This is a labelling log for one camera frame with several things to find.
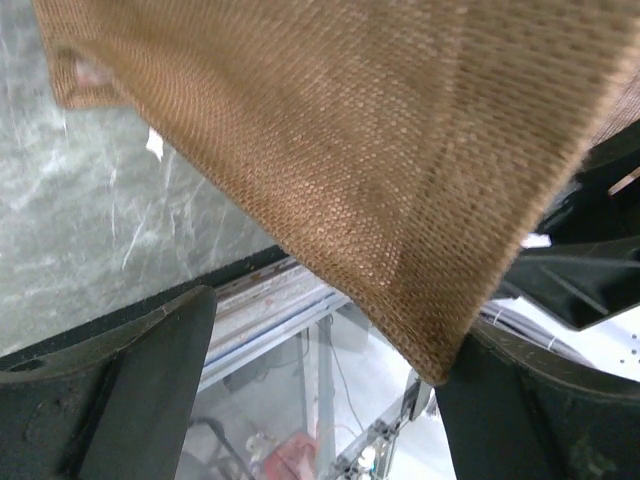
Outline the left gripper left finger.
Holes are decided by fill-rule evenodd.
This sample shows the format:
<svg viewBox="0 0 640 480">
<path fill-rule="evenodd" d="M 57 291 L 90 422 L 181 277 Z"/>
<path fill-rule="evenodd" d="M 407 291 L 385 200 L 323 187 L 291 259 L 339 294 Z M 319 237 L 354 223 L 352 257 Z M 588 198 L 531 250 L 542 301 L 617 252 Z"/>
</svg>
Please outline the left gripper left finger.
<svg viewBox="0 0 640 480">
<path fill-rule="evenodd" d="M 3 357 L 2 478 L 173 478 L 216 307 L 199 286 L 75 344 Z"/>
</svg>

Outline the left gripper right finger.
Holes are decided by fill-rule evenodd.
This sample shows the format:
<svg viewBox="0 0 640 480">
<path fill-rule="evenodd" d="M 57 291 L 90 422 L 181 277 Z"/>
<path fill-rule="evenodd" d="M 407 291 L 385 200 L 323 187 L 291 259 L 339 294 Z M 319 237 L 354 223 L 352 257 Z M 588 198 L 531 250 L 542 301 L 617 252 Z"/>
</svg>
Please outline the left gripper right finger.
<svg viewBox="0 0 640 480">
<path fill-rule="evenodd" d="M 436 397 L 459 479 L 639 476 L 638 383 L 486 321 L 471 329 Z"/>
</svg>

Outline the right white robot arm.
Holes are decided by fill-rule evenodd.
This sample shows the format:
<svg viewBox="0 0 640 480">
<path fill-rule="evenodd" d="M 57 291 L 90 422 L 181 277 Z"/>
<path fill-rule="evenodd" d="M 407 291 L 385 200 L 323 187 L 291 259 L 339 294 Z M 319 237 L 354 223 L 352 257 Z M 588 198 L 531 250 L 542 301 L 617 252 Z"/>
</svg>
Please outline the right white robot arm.
<svg viewBox="0 0 640 480">
<path fill-rule="evenodd" d="M 639 125 L 592 148 L 482 309 L 555 354 L 639 379 Z"/>
</svg>

